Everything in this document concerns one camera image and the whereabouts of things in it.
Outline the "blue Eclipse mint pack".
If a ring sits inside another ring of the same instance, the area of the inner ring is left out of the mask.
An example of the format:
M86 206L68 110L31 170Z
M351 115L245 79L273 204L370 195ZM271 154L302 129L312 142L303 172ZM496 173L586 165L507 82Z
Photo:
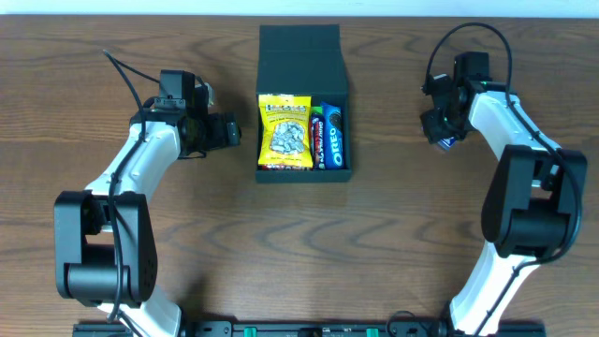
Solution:
M437 146L442 149L443 151L447 152L449 151L457 142L458 140L454 137L451 138L445 138L445 139L440 139L437 142Z

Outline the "red Hacks candy bag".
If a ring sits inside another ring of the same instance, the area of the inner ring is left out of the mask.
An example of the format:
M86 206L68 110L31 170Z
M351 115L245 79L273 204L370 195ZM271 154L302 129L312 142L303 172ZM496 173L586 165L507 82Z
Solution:
M283 165L283 164L264 164L264 165L258 165L258 168L260 170L299 170L299 171L312 170L311 167Z

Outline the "yellow seed snack bag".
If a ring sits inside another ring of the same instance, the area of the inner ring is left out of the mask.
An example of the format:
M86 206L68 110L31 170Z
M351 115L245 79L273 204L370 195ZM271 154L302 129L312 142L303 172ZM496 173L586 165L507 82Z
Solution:
M258 164L311 168L310 95L259 95L262 142Z

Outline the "blue Oreo cookie pack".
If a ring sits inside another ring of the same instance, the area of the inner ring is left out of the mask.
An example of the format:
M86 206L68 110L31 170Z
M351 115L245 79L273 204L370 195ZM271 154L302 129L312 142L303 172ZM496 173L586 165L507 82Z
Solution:
M343 161L343 116L339 107L321 104L324 125L324 155L326 169L342 169Z

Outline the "purple Dairy Milk bar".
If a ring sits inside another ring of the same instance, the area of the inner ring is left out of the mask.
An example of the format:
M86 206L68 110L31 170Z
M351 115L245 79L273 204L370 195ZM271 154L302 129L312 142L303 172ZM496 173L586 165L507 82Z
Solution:
M313 155L313 169L325 168L324 160L324 116L322 113L313 113L311 116L311 141Z

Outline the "dark green box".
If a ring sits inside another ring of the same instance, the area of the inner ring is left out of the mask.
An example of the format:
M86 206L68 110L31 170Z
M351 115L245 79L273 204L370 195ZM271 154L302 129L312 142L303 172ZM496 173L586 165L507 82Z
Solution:
M346 183L352 177L350 88L341 48L340 27L262 25L259 29L256 95L309 95L341 109L342 169L264 170L259 183Z

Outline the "green Haribo worms bag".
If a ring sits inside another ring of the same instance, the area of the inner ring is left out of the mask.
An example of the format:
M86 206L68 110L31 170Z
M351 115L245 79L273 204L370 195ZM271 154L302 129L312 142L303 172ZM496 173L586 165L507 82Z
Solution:
M319 106L311 107L311 114L322 115L323 114L323 110Z

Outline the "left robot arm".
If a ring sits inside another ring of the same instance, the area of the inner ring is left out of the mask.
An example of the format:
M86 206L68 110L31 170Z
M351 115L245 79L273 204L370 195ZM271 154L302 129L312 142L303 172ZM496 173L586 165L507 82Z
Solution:
M236 146L241 131L233 114L209 111L212 88L193 73L164 70L158 85L104 172L55 200L55 283L61 297L101 310L134 336L190 336L193 324L156 283L149 202L173 163Z

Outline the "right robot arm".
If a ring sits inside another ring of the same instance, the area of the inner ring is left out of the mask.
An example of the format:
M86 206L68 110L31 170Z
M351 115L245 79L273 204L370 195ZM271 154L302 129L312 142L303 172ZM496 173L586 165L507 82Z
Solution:
M574 242L588 162L547 139L519 98L489 74L489 56L456 56L454 74L428 75L421 114L429 143L449 148L479 132L498 160L481 211L485 243L465 286L447 305L449 336L525 335L501 316L526 278Z

